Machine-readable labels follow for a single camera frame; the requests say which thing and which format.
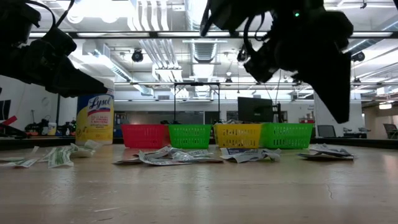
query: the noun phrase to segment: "green basket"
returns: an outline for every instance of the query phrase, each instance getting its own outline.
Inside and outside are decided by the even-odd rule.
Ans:
[[[210,131],[211,124],[169,125],[172,146],[180,149],[207,149]]]
[[[260,143],[269,149],[306,149],[313,124],[266,123],[262,125]]]

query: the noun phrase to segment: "plastic basket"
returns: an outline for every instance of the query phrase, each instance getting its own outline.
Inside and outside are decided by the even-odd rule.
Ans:
[[[181,149],[207,149],[210,140],[210,124],[171,124],[170,139],[173,147]]]
[[[262,125],[261,145],[269,149],[303,149],[310,144],[313,124]]]
[[[255,149],[259,147],[261,124],[217,124],[215,136],[220,148]]]
[[[170,144],[169,129],[163,124],[122,124],[124,145],[129,148],[160,149]]]

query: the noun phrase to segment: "yellow basket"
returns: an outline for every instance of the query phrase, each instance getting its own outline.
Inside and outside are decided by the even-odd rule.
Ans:
[[[261,124],[216,124],[214,130],[216,144],[220,148],[259,147]]]

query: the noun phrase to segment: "table surface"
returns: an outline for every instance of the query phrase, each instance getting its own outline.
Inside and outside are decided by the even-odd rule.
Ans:
[[[398,223],[398,151],[344,148],[358,159],[116,166],[112,145],[74,167],[0,167],[0,222]]]

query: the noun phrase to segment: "office chair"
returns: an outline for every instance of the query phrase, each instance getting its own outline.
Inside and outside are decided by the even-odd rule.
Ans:
[[[384,129],[386,130],[388,139],[398,139],[398,130],[396,125],[394,124],[383,124],[383,125]]]
[[[335,127],[333,125],[318,125],[318,135],[323,138],[335,138]]]

